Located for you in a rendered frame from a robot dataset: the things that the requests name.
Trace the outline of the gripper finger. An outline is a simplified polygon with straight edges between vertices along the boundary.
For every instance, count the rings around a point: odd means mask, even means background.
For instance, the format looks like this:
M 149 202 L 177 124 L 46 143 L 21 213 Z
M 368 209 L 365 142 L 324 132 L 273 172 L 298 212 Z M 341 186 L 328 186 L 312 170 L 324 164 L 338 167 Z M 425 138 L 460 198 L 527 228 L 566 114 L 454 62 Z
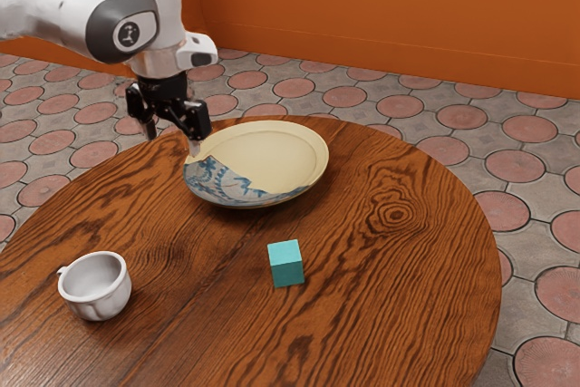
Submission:
M 126 88 L 125 101 L 128 114 L 138 122 L 146 140 L 155 140 L 157 128 L 153 120 L 154 112 L 145 102 L 136 82 Z
M 200 153 L 201 142 L 211 133 L 207 104 L 202 100 L 175 100 L 168 108 L 169 120 L 188 139 L 189 155 Z

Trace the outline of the cream plate with blue pattern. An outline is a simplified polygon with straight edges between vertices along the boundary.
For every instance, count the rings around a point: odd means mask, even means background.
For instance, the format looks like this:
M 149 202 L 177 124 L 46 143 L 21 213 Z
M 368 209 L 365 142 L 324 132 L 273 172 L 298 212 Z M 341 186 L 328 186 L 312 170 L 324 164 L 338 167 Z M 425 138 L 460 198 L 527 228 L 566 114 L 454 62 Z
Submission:
M 295 198 L 324 174 L 324 139 L 291 121 L 250 121 L 211 134 L 184 162 L 199 198 L 227 208 L 262 208 Z

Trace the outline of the teal cube block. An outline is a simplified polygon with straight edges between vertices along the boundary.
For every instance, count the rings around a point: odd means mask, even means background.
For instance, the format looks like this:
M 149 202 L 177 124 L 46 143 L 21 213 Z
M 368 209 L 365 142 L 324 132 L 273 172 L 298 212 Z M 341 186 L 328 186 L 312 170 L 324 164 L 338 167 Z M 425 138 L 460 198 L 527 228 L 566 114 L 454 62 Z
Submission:
M 297 239 L 267 245 L 268 259 L 275 288 L 305 282 L 304 265 Z

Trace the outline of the white ribbed cup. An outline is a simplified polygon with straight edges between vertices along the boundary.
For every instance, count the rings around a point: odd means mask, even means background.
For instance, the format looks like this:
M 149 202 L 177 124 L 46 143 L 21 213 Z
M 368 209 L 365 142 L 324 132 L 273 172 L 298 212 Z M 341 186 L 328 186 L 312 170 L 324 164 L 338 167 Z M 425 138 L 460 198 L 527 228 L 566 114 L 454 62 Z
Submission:
M 58 292 L 83 320 L 101 322 L 119 314 L 131 296 L 125 259 L 111 251 L 93 252 L 58 271 Z

